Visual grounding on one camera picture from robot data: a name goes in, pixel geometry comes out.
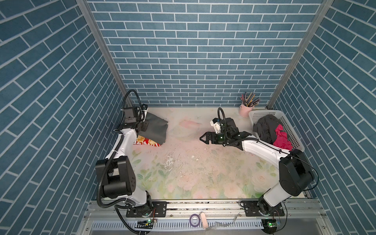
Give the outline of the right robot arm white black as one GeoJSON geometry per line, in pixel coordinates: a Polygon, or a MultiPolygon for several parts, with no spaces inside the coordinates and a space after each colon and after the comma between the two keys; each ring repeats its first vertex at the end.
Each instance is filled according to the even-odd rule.
{"type": "Polygon", "coordinates": [[[259,213],[267,216],[274,212],[283,201],[298,196],[314,181],[315,169],[307,162],[304,153],[277,148],[251,133],[236,127],[232,118],[215,118],[210,122],[213,132],[206,132],[199,139],[205,144],[236,147],[255,154],[274,165],[279,171],[279,182],[258,200],[259,213]]]}

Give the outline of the purple tape roll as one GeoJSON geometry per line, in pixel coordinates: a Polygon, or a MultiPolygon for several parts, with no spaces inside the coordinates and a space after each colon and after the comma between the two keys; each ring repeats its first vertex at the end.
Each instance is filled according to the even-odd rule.
{"type": "Polygon", "coordinates": [[[190,226],[197,228],[201,224],[201,218],[198,214],[192,214],[189,219],[190,226]]]}

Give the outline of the right green circuit board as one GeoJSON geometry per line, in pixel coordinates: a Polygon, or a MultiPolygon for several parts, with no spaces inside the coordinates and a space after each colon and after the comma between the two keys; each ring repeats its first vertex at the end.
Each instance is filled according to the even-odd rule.
{"type": "Polygon", "coordinates": [[[262,219],[262,231],[268,235],[273,235],[277,232],[280,222],[276,219],[262,219]]]}

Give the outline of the red teddy bear t shirt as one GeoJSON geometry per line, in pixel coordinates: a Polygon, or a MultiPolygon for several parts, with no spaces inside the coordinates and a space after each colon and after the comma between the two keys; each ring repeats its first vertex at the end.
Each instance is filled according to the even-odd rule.
{"type": "Polygon", "coordinates": [[[153,141],[151,139],[148,139],[146,137],[143,137],[141,135],[139,135],[137,137],[137,139],[134,142],[134,145],[147,145],[147,146],[161,147],[161,145],[158,144],[157,142],[155,142],[155,141],[153,141]]]}

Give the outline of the magenta shirt in basket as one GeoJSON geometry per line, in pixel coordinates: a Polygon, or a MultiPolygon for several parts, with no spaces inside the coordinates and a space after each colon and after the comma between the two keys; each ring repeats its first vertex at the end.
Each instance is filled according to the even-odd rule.
{"type": "Polygon", "coordinates": [[[292,143],[288,140],[288,135],[284,131],[284,127],[279,124],[275,129],[276,140],[274,141],[273,145],[291,151],[293,149],[292,143]]]}

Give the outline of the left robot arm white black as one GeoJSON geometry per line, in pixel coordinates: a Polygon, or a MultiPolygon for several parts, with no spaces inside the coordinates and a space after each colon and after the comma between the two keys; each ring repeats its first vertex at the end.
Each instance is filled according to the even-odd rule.
{"type": "Polygon", "coordinates": [[[110,153],[96,162],[97,204],[101,208],[124,202],[132,208],[152,209],[149,193],[137,186],[130,160],[132,146],[143,127],[142,121],[124,124],[123,129],[115,131],[117,139],[110,153]]]}

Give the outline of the green circuit board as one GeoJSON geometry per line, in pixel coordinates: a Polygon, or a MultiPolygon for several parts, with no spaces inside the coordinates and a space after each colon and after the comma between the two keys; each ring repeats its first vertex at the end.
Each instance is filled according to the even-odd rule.
{"type": "Polygon", "coordinates": [[[276,219],[262,219],[262,231],[268,235],[273,235],[277,232],[280,222],[276,219]]]}
{"type": "Polygon", "coordinates": [[[135,229],[137,230],[152,230],[154,227],[154,220],[147,219],[147,220],[137,220],[135,223],[135,229]]]}

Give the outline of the aluminium corner post left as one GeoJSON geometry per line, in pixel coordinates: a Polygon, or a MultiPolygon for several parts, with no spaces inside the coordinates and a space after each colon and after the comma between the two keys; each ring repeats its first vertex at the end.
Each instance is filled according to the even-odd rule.
{"type": "Polygon", "coordinates": [[[124,83],[121,79],[121,76],[118,72],[118,69],[115,65],[115,62],[111,56],[111,53],[110,51],[108,50],[108,47],[105,43],[105,40],[100,32],[100,29],[95,21],[95,18],[93,16],[93,13],[89,7],[89,4],[87,1],[85,0],[76,0],[77,4],[78,4],[78,7],[87,23],[87,25],[89,26],[89,29],[95,39],[95,41],[97,42],[97,45],[100,49],[100,51],[102,52],[103,54],[103,57],[114,77],[114,80],[115,82],[117,83],[122,95],[125,97],[126,93],[127,93],[127,90],[126,88],[124,87],[124,83]]]}

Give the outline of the aluminium corner post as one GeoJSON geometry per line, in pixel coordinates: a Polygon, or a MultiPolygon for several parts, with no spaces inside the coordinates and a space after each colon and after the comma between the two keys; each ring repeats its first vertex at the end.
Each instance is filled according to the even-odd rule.
{"type": "Polygon", "coordinates": [[[87,23],[87,25],[89,26],[89,29],[95,39],[95,41],[97,42],[97,45],[100,49],[100,51],[102,52],[103,54],[103,57],[114,77],[114,80],[115,82],[117,83],[122,95],[125,97],[126,93],[127,93],[127,90],[126,88],[124,87],[124,83],[121,79],[121,76],[118,72],[118,69],[115,65],[115,62],[111,56],[111,53],[110,51],[108,50],[108,47],[105,43],[105,40],[100,32],[100,29],[95,21],[95,18],[93,16],[93,13],[89,7],[89,4],[87,1],[85,0],[76,0],[77,4],[78,4],[78,7],[87,23]]]}
{"type": "Polygon", "coordinates": [[[269,102],[266,105],[266,109],[272,109],[274,104],[277,101],[277,98],[281,94],[283,88],[289,81],[294,69],[296,68],[299,60],[301,59],[303,53],[305,52],[306,48],[308,47],[311,39],[313,38],[315,32],[317,31],[318,27],[320,26],[320,23],[323,21],[325,15],[327,14],[329,8],[333,4],[334,0],[323,0],[321,5],[319,6],[311,24],[307,28],[307,31],[302,38],[296,52],[294,53],[291,62],[288,64],[285,73],[281,77],[281,80],[279,84],[276,86],[276,89],[271,96],[269,102]]]}

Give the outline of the grey t shirt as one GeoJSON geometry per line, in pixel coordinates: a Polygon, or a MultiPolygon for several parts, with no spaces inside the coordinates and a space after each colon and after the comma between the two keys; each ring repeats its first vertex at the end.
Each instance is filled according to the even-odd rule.
{"type": "Polygon", "coordinates": [[[143,124],[147,123],[145,131],[140,131],[139,134],[145,138],[153,140],[162,145],[166,140],[166,131],[168,128],[168,121],[148,112],[143,124]]]}

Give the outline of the pink tape piece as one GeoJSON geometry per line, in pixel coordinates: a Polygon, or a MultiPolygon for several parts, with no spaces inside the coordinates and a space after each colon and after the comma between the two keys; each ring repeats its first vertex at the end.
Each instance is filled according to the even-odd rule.
{"type": "Polygon", "coordinates": [[[200,213],[200,218],[201,218],[201,222],[202,222],[202,227],[204,229],[209,228],[209,224],[208,224],[208,221],[207,221],[206,214],[203,211],[200,213]]]}

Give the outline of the dark grey shirt in basket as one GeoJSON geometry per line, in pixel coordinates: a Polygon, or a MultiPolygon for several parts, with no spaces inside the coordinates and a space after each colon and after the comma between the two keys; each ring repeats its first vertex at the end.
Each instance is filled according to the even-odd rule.
{"type": "Polygon", "coordinates": [[[277,139],[276,129],[279,125],[283,126],[278,118],[266,115],[253,125],[253,131],[258,134],[261,141],[273,144],[277,139]]]}

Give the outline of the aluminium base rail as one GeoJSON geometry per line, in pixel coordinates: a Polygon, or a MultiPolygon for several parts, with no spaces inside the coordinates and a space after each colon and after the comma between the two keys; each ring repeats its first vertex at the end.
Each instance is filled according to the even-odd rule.
{"type": "Polygon", "coordinates": [[[268,235],[262,219],[280,222],[274,235],[333,235],[327,214],[317,199],[289,199],[274,212],[263,216],[255,199],[197,199],[154,202],[148,217],[132,211],[103,209],[95,201],[89,204],[78,229],[80,235],[268,235]],[[204,212],[209,228],[190,226],[192,214],[204,212]],[[137,220],[154,220],[152,230],[137,230],[137,220]]]}

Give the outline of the pink metal pencil cup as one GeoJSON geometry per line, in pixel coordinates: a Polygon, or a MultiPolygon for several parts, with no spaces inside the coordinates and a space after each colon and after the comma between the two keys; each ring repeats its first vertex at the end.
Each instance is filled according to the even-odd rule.
{"type": "Polygon", "coordinates": [[[248,118],[249,117],[249,113],[253,110],[253,106],[252,107],[248,107],[248,106],[245,106],[243,104],[240,105],[240,109],[239,109],[239,115],[243,118],[248,118]]]}

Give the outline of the aluminium corner post right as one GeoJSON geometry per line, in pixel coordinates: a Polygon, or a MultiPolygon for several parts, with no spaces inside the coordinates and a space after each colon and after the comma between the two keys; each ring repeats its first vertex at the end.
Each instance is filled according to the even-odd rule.
{"type": "Polygon", "coordinates": [[[303,53],[305,52],[306,48],[308,47],[311,39],[313,38],[315,32],[317,31],[318,27],[320,26],[320,23],[323,21],[325,15],[327,14],[329,8],[333,4],[334,0],[323,0],[321,5],[319,6],[311,24],[307,28],[307,31],[302,38],[296,52],[294,53],[291,62],[288,64],[285,73],[281,77],[281,80],[279,84],[276,86],[276,89],[271,96],[269,102],[266,105],[266,109],[272,109],[274,104],[277,101],[277,98],[281,94],[283,88],[289,81],[294,69],[296,68],[299,60],[301,59],[303,53]]]}

